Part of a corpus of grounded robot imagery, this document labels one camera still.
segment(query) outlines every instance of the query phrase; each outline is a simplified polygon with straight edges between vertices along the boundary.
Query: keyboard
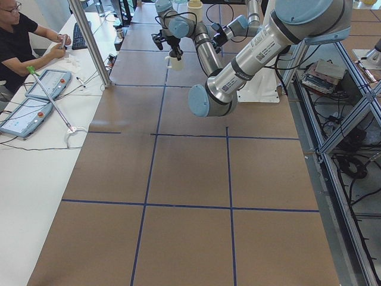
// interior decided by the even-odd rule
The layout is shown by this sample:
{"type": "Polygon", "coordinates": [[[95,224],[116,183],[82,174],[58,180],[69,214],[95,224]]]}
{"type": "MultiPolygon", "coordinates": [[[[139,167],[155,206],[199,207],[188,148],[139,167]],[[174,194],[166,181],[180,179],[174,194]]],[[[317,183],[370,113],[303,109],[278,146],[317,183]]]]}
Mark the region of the keyboard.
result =
{"type": "Polygon", "coordinates": [[[73,29],[73,45],[71,46],[72,49],[86,49],[88,46],[86,44],[86,41],[82,35],[81,30],[79,29],[78,23],[74,24],[73,29]]]}

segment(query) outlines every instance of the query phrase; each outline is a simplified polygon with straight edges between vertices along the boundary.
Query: white desk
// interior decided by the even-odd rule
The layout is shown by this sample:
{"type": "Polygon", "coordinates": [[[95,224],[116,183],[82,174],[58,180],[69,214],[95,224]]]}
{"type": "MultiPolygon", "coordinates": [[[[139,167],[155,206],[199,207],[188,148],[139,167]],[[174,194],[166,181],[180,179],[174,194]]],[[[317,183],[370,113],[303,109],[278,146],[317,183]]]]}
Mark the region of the white desk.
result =
{"type": "MultiPolygon", "coordinates": [[[[99,18],[97,13],[86,13],[92,23],[92,31],[103,59],[116,54],[113,24],[99,18]]],[[[71,16],[61,33],[72,35],[76,22],[71,16]]],[[[53,61],[45,68],[71,70],[72,80],[64,93],[79,86],[76,76],[87,80],[95,71],[88,49],[67,54],[76,58],[79,68],[66,59],[53,61]]],[[[26,82],[34,81],[32,77],[26,82]]],[[[99,76],[77,89],[71,95],[58,100],[57,104],[73,126],[88,128],[101,99],[102,82],[99,76]]],[[[25,89],[15,94],[13,101],[24,100],[25,89]]],[[[6,110],[17,105],[9,104],[6,110]]],[[[27,140],[15,139],[9,144],[16,147],[65,148],[64,135],[67,126],[55,110],[27,140]]],[[[14,136],[0,135],[0,142],[14,136]]],[[[69,139],[72,147],[80,147],[85,140],[84,132],[69,139]]],[[[0,175],[0,285],[26,285],[37,262],[46,235],[57,211],[62,194],[73,170],[80,150],[24,151],[0,145],[2,170],[0,175]]]]}

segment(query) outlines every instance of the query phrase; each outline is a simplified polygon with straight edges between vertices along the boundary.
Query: person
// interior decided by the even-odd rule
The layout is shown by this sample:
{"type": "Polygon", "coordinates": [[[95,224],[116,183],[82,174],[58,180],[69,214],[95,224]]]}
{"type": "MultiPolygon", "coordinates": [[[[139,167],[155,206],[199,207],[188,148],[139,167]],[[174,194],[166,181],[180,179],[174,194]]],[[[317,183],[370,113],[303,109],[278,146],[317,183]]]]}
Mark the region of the person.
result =
{"type": "MultiPolygon", "coordinates": [[[[6,80],[5,87],[15,94],[24,83],[29,72],[28,66],[36,70],[47,65],[56,58],[65,56],[65,48],[61,49],[63,35],[38,25],[20,13],[21,3],[15,0],[0,0],[0,80],[6,80]],[[29,42],[29,33],[59,43],[49,52],[35,58],[29,42]]],[[[65,45],[70,45],[67,36],[65,45]]]]}

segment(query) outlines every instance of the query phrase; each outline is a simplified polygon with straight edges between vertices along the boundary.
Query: glasses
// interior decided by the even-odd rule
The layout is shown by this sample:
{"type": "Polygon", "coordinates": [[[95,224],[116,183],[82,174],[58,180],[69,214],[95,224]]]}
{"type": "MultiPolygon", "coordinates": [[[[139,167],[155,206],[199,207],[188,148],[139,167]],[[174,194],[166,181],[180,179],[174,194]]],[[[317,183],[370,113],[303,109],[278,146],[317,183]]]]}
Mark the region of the glasses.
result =
{"type": "Polygon", "coordinates": [[[5,10],[5,9],[1,9],[1,8],[0,8],[0,10],[9,12],[9,13],[11,13],[12,16],[16,16],[17,13],[19,12],[19,10],[21,9],[21,3],[16,1],[16,4],[17,4],[16,8],[13,8],[12,10],[5,10]]]}

